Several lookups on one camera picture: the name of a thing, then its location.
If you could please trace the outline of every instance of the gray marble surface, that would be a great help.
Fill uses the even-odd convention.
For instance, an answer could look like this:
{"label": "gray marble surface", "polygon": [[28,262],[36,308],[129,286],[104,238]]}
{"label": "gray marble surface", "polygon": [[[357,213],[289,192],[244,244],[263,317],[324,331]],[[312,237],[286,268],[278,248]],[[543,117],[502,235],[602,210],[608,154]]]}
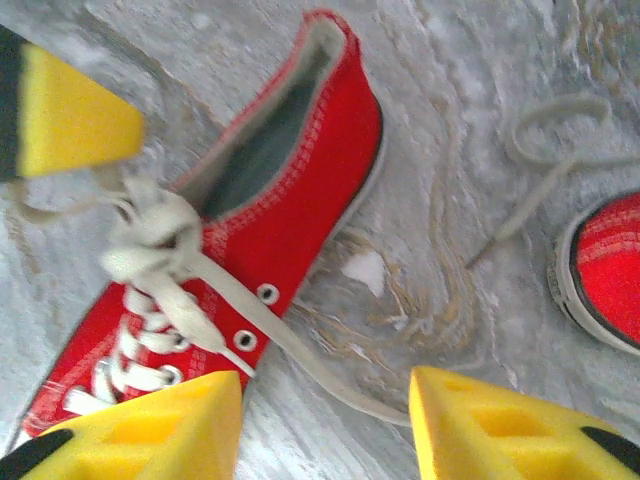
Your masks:
{"label": "gray marble surface", "polygon": [[[312,1],[3,0],[0,22],[137,104],[149,140],[128,168],[175,178],[285,58]],[[551,239],[640,168],[572,174],[473,271],[464,259],[540,179],[504,154],[510,118],[562,93],[609,98],[595,154],[640,149],[640,10],[620,0],[327,0],[362,38],[391,128],[380,184],[322,253],[287,322],[362,391],[406,408],[429,364],[595,414],[640,439],[640,363],[564,318],[545,283]],[[566,146],[588,122],[531,132]],[[558,154],[551,149],[548,154]],[[60,208],[84,173],[33,182]],[[0,199],[0,445],[106,282],[110,212],[45,229]],[[238,479],[416,479],[411,433],[329,398],[272,348],[253,382]]]}

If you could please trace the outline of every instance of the shoelace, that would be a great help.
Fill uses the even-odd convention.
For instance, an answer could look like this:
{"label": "shoelace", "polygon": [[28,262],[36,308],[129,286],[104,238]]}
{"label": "shoelace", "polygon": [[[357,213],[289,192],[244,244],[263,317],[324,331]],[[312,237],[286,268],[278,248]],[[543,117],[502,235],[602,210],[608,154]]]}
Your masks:
{"label": "shoelace", "polygon": [[[144,325],[137,335],[125,323],[120,325],[110,359],[94,369],[91,393],[72,390],[65,403],[66,410],[90,413],[117,403],[114,389],[124,392],[133,387],[151,392],[181,380],[179,371],[171,365],[153,369],[136,363],[141,347],[168,354],[188,342],[224,355],[253,375],[253,369],[227,348],[213,322],[180,286],[187,279],[200,278],[338,400],[381,420],[411,425],[406,413],[344,385],[253,292],[204,255],[200,250],[201,220],[186,200],[149,181],[129,179],[126,186],[128,193],[113,192],[105,199],[86,202],[73,210],[106,202],[115,204],[123,213],[111,235],[114,246],[101,263],[115,282],[126,283],[125,307],[140,315]],[[31,221],[42,223],[60,215],[26,206],[23,190],[14,189],[13,194],[14,204]],[[125,368],[121,356],[130,360]]]}
{"label": "shoelace", "polygon": [[[559,162],[555,158],[540,157],[527,150],[520,141],[520,135],[531,125],[543,122],[549,118],[571,115],[588,115],[598,121],[598,130],[589,140],[582,143],[574,152]],[[537,185],[516,207],[513,214],[505,220],[485,245],[467,262],[467,268],[472,268],[496,244],[510,238],[522,228],[527,219],[538,208],[538,205],[549,195],[551,190],[572,170],[577,168],[596,168],[621,166],[640,161],[640,153],[627,155],[594,157],[590,151],[602,141],[605,128],[612,120],[611,104],[608,100],[593,95],[564,95],[555,97],[549,102],[525,112],[511,124],[507,134],[505,150],[515,162],[531,163],[542,167],[552,167],[545,178]]]}

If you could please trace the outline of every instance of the yellow foam block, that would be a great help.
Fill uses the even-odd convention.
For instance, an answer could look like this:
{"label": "yellow foam block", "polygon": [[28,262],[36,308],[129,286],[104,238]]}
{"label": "yellow foam block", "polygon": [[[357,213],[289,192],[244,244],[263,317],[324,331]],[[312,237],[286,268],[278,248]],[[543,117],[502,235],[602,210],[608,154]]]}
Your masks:
{"label": "yellow foam block", "polygon": [[142,114],[70,65],[32,44],[23,47],[19,174],[45,175],[135,155]]}
{"label": "yellow foam block", "polygon": [[409,410],[423,480],[640,480],[581,430],[610,425],[462,375],[416,367]]}
{"label": "yellow foam block", "polygon": [[56,425],[74,436],[24,480],[230,480],[242,427],[237,372],[216,372]]}

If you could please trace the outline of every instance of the red sneaker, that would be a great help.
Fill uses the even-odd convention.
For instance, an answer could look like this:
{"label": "red sneaker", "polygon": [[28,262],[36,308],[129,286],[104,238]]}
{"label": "red sneaker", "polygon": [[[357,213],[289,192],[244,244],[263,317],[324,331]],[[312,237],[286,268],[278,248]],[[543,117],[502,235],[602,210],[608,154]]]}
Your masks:
{"label": "red sneaker", "polygon": [[329,11],[305,14],[284,66],[176,193],[130,180],[114,200],[102,263],[117,283],[55,362],[26,432],[213,371],[246,385],[269,339],[342,400],[407,424],[340,385],[279,318],[371,188],[382,138],[358,39]]}
{"label": "red sneaker", "polygon": [[562,234],[549,286],[594,337],[640,355],[640,192],[599,202]]}

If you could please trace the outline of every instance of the eyelet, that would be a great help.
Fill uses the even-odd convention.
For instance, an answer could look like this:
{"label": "eyelet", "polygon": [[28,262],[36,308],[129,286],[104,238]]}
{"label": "eyelet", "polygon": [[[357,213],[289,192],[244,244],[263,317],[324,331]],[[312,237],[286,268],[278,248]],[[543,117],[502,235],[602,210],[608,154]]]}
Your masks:
{"label": "eyelet", "polygon": [[173,365],[163,365],[158,370],[169,375],[164,388],[172,387],[179,384],[183,380],[182,372]]}
{"label": "eyelet", "polygon": [[258,337],[249,330],[238,330],[233,336],[233,344],[242,352],[253,352],[258,346]]}
{"label": "eyelet", "polygon": [[275,285],[271,285],[270,283],[263,283],[258,287],[257,291],[258,298],[265,305],[273,305],[280,298],[280,292],[275,287]]}
{"label": "eyelet", "polygon": [[171,335],[175,335],[176,337],[176,343],[173,346],[173,351],[176,353],[182,353],[186,350],[189,349],[189,347],[191,346],[191,342],[189,341],[188,338],[183,337],[180,332],[178,332],[176,329],[171,329],[167,332],[167,334],[171,334]]}
{"label": "eyelet", "polygon": [[111,366],[111,359],[109,357],[103,357],[96,362],[93,366],[93,374],[96,375],[98,372],[109,370]]}

